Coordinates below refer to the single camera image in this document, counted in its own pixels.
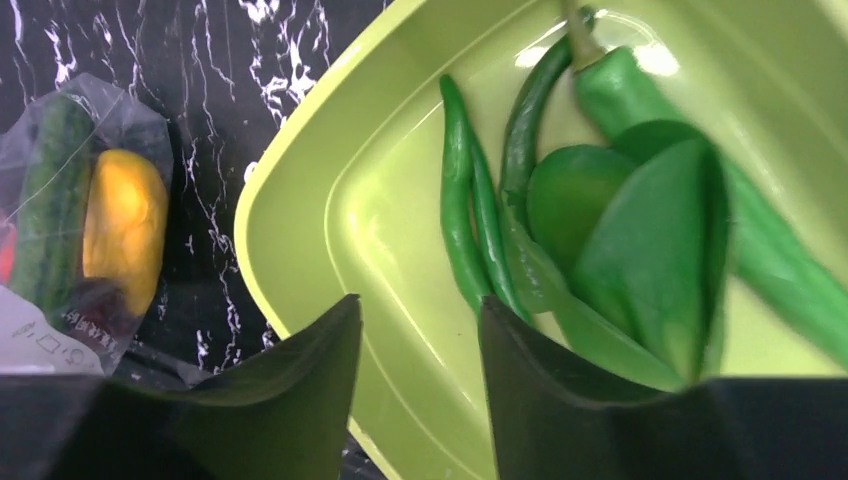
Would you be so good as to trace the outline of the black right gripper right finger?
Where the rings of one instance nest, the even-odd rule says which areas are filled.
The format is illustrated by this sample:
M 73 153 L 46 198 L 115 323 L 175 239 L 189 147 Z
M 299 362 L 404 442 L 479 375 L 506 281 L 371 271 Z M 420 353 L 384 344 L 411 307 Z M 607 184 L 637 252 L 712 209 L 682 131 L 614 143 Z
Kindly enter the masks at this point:
M 843 479 L 843 379 L 719 377 L 665 393 L 610 373 L 494 296 L 479 329 L 501 479 Z

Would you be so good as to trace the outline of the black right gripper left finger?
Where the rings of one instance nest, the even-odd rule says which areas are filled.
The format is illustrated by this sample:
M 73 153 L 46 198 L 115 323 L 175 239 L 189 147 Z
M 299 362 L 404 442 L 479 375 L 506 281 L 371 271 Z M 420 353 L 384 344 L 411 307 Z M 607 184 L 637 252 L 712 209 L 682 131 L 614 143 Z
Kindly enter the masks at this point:
M 5 479 L 335 479 L 362 332 L 349 294 L 189 390 L 100 375 L 1 379 Z

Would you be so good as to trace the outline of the yellow toy corn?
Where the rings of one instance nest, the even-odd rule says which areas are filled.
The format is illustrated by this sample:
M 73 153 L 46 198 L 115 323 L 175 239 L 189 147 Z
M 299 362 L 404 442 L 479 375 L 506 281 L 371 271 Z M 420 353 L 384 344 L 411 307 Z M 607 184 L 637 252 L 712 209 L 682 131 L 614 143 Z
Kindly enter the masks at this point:
M 93 170 L 83 239 L 86 278 L 107 278 L 134 316 L 146 313 L 162 268 L 168 190 L 146 158 L 108 149 Z

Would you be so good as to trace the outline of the clear zip bag orange zipper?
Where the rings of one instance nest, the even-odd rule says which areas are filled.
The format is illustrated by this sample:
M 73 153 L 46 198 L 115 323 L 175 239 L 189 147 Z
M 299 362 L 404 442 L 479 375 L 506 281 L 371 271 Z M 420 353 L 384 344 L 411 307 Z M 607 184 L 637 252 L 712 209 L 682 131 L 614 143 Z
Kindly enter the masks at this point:
M 167 121 L 89 74 L 1 137 L 1 371 L 114 372 L 163 263 Z

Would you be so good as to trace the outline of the red toy chili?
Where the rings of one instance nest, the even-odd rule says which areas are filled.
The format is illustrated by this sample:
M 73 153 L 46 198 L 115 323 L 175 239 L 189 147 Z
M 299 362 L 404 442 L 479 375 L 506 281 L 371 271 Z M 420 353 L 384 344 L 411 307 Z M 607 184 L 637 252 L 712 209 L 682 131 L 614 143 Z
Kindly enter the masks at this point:
M 0 274 L 1 284 L 6 285 L 14 268 L 17 229 L 11 223 L 1 224 Z

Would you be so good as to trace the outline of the green toy pepper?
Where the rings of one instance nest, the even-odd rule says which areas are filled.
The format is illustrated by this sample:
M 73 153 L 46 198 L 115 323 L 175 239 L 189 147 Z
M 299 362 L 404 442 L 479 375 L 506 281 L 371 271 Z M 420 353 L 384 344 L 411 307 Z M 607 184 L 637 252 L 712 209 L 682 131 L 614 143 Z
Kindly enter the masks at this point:
M 569 1 L 568 43 L 575 55 L 577 103 L 612 142 L 649 135 L 667 138 L 700 130 L 662 93 L 633 48 L 608 49 Z M 794 333 L 841 369 L 847 367 L 847 288 L 822 265 L 744 170 L 719 155 L 729 189 L 735 233 L 733 273 Z

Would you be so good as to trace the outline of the green toy cucumber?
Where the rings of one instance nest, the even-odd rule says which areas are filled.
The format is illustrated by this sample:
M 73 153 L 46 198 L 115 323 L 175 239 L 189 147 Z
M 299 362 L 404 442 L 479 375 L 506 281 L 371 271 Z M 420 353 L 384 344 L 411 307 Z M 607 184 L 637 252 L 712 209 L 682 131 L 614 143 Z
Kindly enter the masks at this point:
M 77 281 L 93 133 L 90 115 L 73 98 L 58 94 L 46 103 L 17 210 L 8 287 L 47 315 L 63 314 Z

